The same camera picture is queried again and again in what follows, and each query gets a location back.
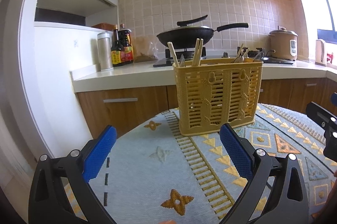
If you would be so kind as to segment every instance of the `wall cabinet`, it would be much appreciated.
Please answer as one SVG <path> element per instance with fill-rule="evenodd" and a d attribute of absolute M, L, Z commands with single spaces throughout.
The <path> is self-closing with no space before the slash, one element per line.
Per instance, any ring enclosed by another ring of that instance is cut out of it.
<path fill-rule="evenodd" d="M 120 137 L 139 124 L 168 110 L 166 86 L 77 93 L 93 138 L 107 125 Z"/>

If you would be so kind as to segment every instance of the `frying pan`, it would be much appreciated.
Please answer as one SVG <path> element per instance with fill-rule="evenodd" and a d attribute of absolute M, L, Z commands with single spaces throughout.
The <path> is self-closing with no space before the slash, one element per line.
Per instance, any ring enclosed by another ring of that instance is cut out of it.
<path fill-rule="evenodd" d="M 248 28 L 248 23 L 231 23 L 218 27 L 216 30 L 206 26 L 188 26 L 191 23 L 197 23 L 205 20 L 208 15 L 203 17 L 177 22 L 178 28 L 164 31 L 157 35 L 159 41 L 166 47 L 167 43 L 173 43 L 175 49 L 194 48 L 197 38 L 203 39 L 205 45 L 213 37 L 215 31 L 222 31 L 230 28 Z"/>

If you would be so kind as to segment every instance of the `plastic bag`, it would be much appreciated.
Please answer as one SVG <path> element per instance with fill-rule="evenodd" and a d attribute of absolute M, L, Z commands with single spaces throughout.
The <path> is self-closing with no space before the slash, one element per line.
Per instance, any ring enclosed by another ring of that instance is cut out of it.
<path fill-rule="evenodd" d="M 157 53 L 158 39 L 154 35 L 133 37 L 132 47 L 134 49 L 134 62 L 155 61 L 158 59 Z"/>

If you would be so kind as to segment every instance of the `table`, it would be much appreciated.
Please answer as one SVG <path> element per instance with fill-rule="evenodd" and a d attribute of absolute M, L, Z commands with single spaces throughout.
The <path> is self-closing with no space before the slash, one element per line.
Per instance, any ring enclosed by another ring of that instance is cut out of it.
<path fill-rule="evenodd" d="M 89 184 L 118 224 L 217 224 L 247 180 L 240 177 L 217 133 L 184 137 L 178 109 L 165 111 L 120 137 L 97 178 Z M 254 124 L 235 129 L 255 148 L 285 157 L 296 154 L 311 214 L 325 203 L 337 163 L 323 155 L 323 129 L 303 114 L 259 104 Z M 259 216 L 273 177 L 252 219 Z"/>

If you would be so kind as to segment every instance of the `wooden cabinet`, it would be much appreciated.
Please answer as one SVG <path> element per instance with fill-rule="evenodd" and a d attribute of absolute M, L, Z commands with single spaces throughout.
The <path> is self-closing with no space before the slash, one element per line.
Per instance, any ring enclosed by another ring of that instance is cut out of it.
<path fill-rule="evenodd" d="M 77 93 L 93 138 L 107 125 L 120 137 L 139 124 L 168 110 L 166 86 Z"/>
<path fill-rule="evenodd" d="M 289 109 L 305 113 L 305 108 L 311 101 L 325 107 L 322 105 L 325 85 L 326 78 L 294 79 Z"/>
<path fill-rule="evenodd" d="M 305 113 L 314 101 L 337 115 L 330 102 L 337 83 L 326 78 L 263 80 L 260 103 L 277 105 Z M 168 109 L 178 107 L 175 85 L 77 93 L 93 138 L 107 125 L 117 129 L 118 137 Z"/>
<path fill-rule="evenodd" d="M 263 80 L 258 102 L 289 108 L 293 85 L 293 79 Z"/>
<path fill-rule="evenodd" d="M 331 95 L 337 92 L 337 83 L 331 79 L 326 79 L 326 86 L 323 91 L 323 96 L 320 105 L 332 114 L 337 115 L 337 107 L 334 106 L 331 101 Z"/>
<path fill-rule="evenodd" d="M 178 107 L 177 88 L 175 85 L 166 86 L 168 108 Z"/>

